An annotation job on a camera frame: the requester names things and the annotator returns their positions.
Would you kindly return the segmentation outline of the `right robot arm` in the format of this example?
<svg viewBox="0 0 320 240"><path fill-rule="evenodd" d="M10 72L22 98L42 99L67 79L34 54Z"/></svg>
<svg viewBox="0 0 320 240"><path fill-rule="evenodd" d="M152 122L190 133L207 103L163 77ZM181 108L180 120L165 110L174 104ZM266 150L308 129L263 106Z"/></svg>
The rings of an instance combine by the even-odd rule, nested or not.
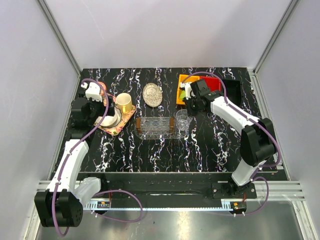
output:
<svg viewBox="0 0 320 240"><path fill-rule="evenodd" d="M240 109L221 91L211 91L204 79L180 83L185 91L183 102L189 115L211 112L225 120L240 134L241 161L221 190L233 198L245 193L259 168L278 152L273 123L268 118L258 118Z"/></svg>

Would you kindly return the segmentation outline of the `clear acrylic tray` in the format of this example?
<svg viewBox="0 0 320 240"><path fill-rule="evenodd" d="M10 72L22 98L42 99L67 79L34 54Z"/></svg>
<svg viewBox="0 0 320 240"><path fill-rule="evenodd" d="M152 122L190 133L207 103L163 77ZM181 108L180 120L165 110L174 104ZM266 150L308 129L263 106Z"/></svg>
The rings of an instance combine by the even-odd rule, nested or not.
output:
<svg viewBox="0 0 320 240"><path fill-rule="evenodd" d="M180 139L185 137L189 127L178 124L174 117L138 117L134 131L142 140Z"/></svg>

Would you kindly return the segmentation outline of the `clear glass tumbler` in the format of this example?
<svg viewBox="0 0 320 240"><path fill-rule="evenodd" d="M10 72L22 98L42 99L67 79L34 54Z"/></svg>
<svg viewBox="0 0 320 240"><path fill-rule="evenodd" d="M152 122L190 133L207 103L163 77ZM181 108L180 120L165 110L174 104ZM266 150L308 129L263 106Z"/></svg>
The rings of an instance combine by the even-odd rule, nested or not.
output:
<svg viewBox="0 0 320 240"><path fill-rule="evenodd" d="M186 109L180 109L175 114L175 125L179 131L186 131L189 128L192 119L193 118L189 116Z"/></svg>

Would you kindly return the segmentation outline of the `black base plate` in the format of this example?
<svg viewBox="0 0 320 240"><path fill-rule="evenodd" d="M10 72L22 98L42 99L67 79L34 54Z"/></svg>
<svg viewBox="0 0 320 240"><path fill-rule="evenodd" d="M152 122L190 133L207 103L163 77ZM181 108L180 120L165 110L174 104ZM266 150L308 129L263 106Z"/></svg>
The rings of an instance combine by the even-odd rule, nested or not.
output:
<svg viewBox="0 0 320 240"><path fill-rule="evenodd" d="M77 180L101 179L102 190L123 189L135 194L190 194L214 199L255 199L255 185L236 186L230 173L218 172L81 172Z"/></svg>

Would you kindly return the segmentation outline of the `black bin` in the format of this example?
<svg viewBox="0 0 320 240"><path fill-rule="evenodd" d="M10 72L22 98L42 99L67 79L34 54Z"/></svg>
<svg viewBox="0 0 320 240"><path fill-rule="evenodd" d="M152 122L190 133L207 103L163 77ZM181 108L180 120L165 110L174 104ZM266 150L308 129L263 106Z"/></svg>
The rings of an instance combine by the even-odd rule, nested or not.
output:
<svg viewBox="0 0 320 240"><path fill-rule="evenodd" d="M222 79L225 88L226 88L226 95L228 99L237 105L238 107L242 104L242 83L239 80L233 79Z"/></svg>

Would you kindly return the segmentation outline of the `clear toothbrush holder rack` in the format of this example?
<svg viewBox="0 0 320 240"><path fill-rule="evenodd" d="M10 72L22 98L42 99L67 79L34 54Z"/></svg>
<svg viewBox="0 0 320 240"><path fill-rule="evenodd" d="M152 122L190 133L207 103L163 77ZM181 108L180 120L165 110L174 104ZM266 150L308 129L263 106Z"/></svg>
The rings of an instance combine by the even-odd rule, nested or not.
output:
<svg viewBox="0 0 320 240"><path fill-rule="evenodd" d="M138 117L135 121L135 130L138 135L172 135L174 130L173 117Z"/></svg>

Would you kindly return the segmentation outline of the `white scalloped bowl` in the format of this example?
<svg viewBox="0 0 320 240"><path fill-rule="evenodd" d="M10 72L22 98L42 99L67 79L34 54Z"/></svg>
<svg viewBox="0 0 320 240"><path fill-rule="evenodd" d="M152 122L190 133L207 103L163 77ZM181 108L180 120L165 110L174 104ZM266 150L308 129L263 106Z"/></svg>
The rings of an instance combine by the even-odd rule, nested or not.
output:
<svg viewBox="0 0 320 240"><path fill-rule="evenodd" d="M114 108L114 116L107 115L103 118L103 121L99 125L102 128L114 128L116 127L122 119L122 112L119 108Z"/></svg>

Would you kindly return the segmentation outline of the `aluminium rail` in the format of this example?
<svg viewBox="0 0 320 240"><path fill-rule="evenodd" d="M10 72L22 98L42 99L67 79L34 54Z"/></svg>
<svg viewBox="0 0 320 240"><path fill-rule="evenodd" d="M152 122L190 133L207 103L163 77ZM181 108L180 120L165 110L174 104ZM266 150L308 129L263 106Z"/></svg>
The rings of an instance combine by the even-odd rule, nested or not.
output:
<svg viewBox="0 0 320 240"><path fill-rule="evenodd" d="M68 194L58 197L56 209L83 208L85 211L233 211L239 209L240 203L257 201L303 201L305 198L297 183L283 184L276 181L265 183L263 180L250 183L243 191L227 194L225 182L211 184L202 182L196 189L189 191L143 191L142 185L130 194L124 190L101 193L85 203L70 198Z"/></svg>

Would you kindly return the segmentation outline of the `red bin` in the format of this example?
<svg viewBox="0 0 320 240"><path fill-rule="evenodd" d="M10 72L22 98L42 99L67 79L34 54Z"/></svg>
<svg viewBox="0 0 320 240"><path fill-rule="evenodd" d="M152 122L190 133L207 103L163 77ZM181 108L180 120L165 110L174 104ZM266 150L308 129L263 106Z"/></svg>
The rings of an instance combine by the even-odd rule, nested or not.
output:
<svg viewBox="0 0 320 240"><path fill-rule="evenodd" d="M203 79L205 81L211 92L222 90L221 82L218 78L201 76L200 79Z"/></svg>

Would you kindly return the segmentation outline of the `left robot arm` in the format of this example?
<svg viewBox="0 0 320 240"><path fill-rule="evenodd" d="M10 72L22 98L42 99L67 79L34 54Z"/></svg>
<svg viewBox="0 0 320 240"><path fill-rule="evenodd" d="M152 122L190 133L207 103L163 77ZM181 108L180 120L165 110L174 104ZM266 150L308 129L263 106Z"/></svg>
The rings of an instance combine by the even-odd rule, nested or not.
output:
<svg viewBox="0 0 320 240"><path fill-rule="evenodd" d="M108 185L97 177L87 177L76 186L77 176L94 137L94 127L106 114L115 116L112 96L102 101L78 97L71 103L69 127L60 164L45 191L37 192L34 203L43 227L77 227L84 206L95 195L102 198Z"/></svg>

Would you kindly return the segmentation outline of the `yellow mug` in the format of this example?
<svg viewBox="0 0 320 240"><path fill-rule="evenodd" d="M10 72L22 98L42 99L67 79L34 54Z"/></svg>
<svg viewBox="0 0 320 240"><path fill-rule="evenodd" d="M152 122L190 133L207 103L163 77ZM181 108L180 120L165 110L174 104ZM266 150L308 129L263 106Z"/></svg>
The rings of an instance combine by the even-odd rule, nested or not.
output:
<svg viewBox="0 0 320 240"><path fill-rule="evenodd" d="M132 97L128 93L121 93L116 97L116 104L123 114L128 114L132 108Z"/></svg>

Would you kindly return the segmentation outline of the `speckled saucer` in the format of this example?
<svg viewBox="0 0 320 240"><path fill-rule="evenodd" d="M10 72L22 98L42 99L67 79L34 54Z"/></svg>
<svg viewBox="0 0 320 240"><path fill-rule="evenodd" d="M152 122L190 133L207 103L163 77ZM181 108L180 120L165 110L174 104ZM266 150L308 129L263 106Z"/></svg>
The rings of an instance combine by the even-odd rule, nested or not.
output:
<svg viewBox="0 0 320 240"><path fill-rule="evenodd" d="M154 83L147 83L142 91L144 102L152 108L157 108L163 100L162 90Z"/></svg>

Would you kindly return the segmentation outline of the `yellow bin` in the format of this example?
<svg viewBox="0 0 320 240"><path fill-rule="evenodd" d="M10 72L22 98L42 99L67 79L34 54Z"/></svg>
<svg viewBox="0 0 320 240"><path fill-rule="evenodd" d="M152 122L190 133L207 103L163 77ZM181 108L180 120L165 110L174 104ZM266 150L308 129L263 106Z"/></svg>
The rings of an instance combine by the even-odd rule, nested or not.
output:
<svg viewBox="0 0 320 240"><path fill-rule="evenodd" d="M186 92L184 89L182 89L180 87L180 83L187 77L188 77L188 75L186 75L186 74L180 74L178 77L178 84L177 84L177 91L176 91L176 104L177 105L185 105L185 103L183 102L183 98L186 96ZM191 76L184 82L184 84L193 83L199 79L200 79L200 76Z"/></svg>

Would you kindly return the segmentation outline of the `green toothpaste tube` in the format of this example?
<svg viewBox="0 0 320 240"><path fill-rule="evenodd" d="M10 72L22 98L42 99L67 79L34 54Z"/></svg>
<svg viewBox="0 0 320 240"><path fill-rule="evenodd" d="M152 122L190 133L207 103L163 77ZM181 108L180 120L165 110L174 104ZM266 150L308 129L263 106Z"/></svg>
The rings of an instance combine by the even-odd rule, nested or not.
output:
<svg viewBox="0 0 320 240"><path fill-rule="evenodd" d="M180 95L179 95L179 99L182 100L183 98L186 97L186 91L185 90L182 90Z"/></svg>

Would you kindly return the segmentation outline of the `orange patterned bowl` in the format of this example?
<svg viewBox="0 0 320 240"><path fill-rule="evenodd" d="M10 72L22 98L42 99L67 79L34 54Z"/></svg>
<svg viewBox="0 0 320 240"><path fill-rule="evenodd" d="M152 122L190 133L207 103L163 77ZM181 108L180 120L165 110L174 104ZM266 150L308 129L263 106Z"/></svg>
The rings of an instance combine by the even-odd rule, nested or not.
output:
<svg viewBox="0 0 320 240"><path fill-rule="evenodd" d="M101 81L98 81L97 82L102 88L100 89L100 95L103 97L103 96L105 96L105 93L107 92L107 87L106 87L106 85L103 83L103 82L101 82Z"/></svg>

